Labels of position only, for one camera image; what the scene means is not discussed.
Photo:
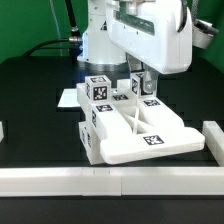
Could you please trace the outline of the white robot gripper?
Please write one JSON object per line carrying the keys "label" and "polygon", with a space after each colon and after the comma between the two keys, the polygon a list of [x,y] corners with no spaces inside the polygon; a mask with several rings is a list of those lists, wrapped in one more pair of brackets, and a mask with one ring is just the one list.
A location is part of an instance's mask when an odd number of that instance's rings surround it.
{"label": "white robot gripper", "polygon": [[128,8],[128,1],[106,0],[108,35],[128,53],[130,72],[144,71],[143,90],[153,93],[159,73],[184,72],[191,64],[191,13],[186,0],[140,0],[135,15]]}

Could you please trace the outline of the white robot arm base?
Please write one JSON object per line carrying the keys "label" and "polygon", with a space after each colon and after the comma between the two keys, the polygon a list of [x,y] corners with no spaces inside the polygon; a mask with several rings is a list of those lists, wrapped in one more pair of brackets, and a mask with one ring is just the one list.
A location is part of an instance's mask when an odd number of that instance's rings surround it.
{"label": "white robot arm base", "polygon": [[79,64],[94,71],[117,71],[127,65],[126,53],[109,39],[105,0],[88,0],[88,27],[82,35]]}

